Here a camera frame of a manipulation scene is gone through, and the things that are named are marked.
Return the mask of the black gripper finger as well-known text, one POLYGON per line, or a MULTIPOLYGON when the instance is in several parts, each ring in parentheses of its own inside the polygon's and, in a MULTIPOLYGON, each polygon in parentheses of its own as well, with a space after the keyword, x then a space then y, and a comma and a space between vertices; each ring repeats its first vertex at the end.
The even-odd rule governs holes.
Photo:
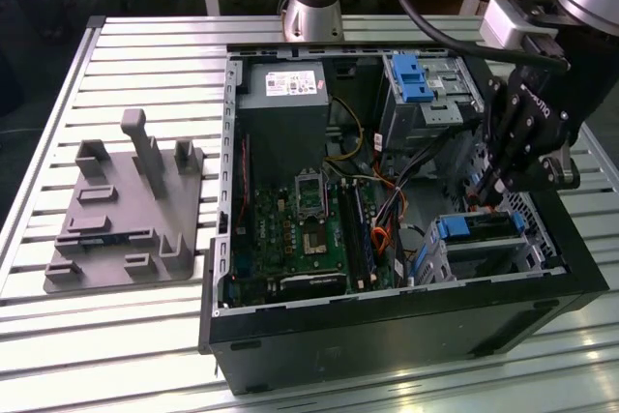
POLYGON ((505 179, 510 192, 575 190, 580 173, 570 148, 560 148, 534 160, 524 171, 512 171, 505 179))
POLYGON ((507 82, 495 75, 487 82, 484 98, 486 167, 477 183, 477 202, 494 207, 507 192, 543 188, 543 170, 532 155, 543 102, 520 77, 507 82))

